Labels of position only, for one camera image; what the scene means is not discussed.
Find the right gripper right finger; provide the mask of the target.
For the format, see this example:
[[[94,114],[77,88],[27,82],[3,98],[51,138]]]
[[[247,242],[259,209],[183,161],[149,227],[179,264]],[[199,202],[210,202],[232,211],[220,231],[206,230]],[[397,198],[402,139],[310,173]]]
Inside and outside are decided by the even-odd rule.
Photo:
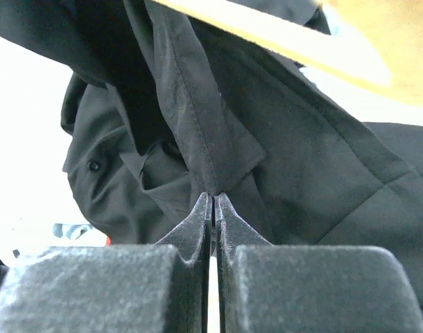
[[[376,246],[276,246],[214,199],[222,332],[423,332],[397,258]]]

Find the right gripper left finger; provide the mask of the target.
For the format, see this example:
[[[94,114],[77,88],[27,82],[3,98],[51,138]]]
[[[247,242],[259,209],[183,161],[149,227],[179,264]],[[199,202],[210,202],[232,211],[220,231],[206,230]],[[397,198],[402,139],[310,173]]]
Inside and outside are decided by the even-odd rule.
[[[47,248],[0,288],[0,332],[206,332],[212,198],[153,245]]]

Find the yellow plastic hanger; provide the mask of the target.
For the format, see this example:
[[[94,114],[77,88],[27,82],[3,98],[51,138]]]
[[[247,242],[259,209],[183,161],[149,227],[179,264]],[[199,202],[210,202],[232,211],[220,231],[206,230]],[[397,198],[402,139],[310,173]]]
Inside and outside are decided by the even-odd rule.
[[[165,1],[182,14],[369,92],[423,106],[423,1]],[[360,45],[305,26],[328,8]]]

